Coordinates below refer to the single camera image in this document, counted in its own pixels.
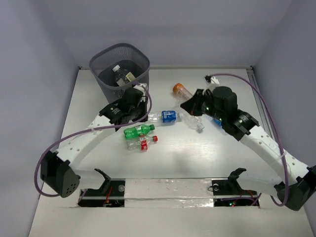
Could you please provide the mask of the clear apple juice bottle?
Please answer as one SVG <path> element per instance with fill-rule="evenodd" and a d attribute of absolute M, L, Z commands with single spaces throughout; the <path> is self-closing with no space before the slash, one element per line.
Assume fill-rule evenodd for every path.
<path fill-rule="evenodd" d="M 112 71 L 115 74 L 115 80 L 118 86 L 124 86 L 136 80 L 136 77 L 131 71 L 121 68 L 119 65 L 114 66 Z"/>

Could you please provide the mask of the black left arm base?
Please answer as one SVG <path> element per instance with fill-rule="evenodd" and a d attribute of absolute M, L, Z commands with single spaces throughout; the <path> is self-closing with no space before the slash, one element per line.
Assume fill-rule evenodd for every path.
<path fill-rule="evenodd" d="M 100 169 L 94 169 L 103 177 L 103 183 L 97 189 L 80 191 L 78 206 L 80 207 L 124 207 L 125 179 L 112 179 Z"/>

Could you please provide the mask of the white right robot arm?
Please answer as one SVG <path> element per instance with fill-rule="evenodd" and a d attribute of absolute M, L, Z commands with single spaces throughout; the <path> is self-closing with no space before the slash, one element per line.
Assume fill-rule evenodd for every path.
<path fill-rule="evenodd" d="M 249 113 L 237 105 L 237 95 L 227 86 L 220 86 L 216 74 L 206 75 L 208 86 L 180 107 L 192 116 L 207 115 L 220 121 L 223 130 L 254 151 L 275 176 L 251 176 L 245 168 L 230 173 L 226 187 L 231 193 L 254 190 L 278 198 L 278 206 L 298 211 L 316 191 L 316 168 L 289 154 L 279 137 L 273 139 Z"/>

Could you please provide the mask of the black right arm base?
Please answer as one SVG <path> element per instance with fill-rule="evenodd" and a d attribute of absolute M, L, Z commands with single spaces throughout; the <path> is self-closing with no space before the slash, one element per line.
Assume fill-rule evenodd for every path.
<path fill-rule="evenodd" d="M 245 168 L 238 168 L 230 173 L 228 178 L 213 179 L 208 191 L 214 195 L 214 207 L 255 206 L 260 207 L 259 195 L 253 190 L 243 190 L 237 179 Z"/>

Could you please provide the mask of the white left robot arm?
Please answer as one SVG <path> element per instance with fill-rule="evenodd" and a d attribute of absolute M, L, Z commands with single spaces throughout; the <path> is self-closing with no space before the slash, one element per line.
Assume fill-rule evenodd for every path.
<path fill-rule="evenodd" d="M 43 152 L 34 173 L 36 190 L 45 197 L 69 197 L 80 183 L 77 166 L 108 137 L 106 131 L 115 132 L 141 122 L 152 105 L 148 85 L 134 82 L 121 99 L 103 108 L 85 130 L 56 141 Z"/>

